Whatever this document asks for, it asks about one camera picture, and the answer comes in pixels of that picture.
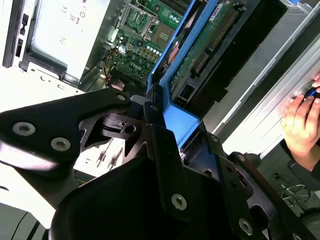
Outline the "person's hand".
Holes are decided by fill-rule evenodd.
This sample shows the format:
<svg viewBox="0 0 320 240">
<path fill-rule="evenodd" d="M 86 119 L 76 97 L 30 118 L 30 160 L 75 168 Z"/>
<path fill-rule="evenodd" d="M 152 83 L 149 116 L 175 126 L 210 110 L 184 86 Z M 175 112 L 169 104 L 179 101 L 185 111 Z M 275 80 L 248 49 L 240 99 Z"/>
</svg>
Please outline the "person's hand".
<svg viewBox="0 0 320 240">
<path fill-rule="evenodd" d="M 281 120 L 286 149 L 303 168 L 320 165 L 320 75 L 314 77 L 312 94 L 289 100 Z"/>
</svg>

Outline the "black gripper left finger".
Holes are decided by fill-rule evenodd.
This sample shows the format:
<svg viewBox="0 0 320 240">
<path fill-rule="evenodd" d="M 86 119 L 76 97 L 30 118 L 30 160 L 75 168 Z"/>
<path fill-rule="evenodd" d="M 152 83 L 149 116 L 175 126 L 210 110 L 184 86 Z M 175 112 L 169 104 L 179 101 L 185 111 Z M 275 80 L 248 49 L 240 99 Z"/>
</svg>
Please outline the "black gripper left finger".
<svg viewBox="0 0 320 240">
<path fill-rule="evenodd" d="M 107 88 L 3 112 L 0 160 L 36 177 L 61 180 L 71 174 L 81 152 L 122 139 L 119 167 L 151 161 L 163 211 L 189 220 L 187 179 L 175 136 L 166 127 L 163 99 L 160 87 L 150 90 L 141 104 Z"/>
</svg>

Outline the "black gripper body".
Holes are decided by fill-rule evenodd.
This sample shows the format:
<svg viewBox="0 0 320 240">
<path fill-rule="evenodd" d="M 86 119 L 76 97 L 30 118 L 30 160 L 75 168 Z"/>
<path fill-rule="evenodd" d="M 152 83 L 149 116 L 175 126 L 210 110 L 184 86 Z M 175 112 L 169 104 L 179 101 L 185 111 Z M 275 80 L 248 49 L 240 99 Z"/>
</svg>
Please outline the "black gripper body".
<svg viewBox="0 0 320 240">
<path fill-rule="evenodd" d="M 133 160 L 71 192 L 58 206 L 51 240 L 234 240 L 221 188 L 209 176 L 184 168 L 192 206 L 189 222 L 165 213 L 156 171 Z"/>
</svg>

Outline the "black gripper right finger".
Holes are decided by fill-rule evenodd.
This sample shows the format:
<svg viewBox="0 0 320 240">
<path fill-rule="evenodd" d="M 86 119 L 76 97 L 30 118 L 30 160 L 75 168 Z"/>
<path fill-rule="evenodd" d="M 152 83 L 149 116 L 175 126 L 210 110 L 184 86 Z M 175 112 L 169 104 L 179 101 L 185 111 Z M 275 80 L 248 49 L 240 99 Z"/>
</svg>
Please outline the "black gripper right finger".
<svg viewBox="0 0 320 240">
<path fill-rule="evenodd" d="M 186 142 L 187 165 L 211 176 L 222 192 L 227 230 L 237 240 L 313 240 L 257 168 L 239 152 L 226 155 L 201 124 Z"/>
</svg>

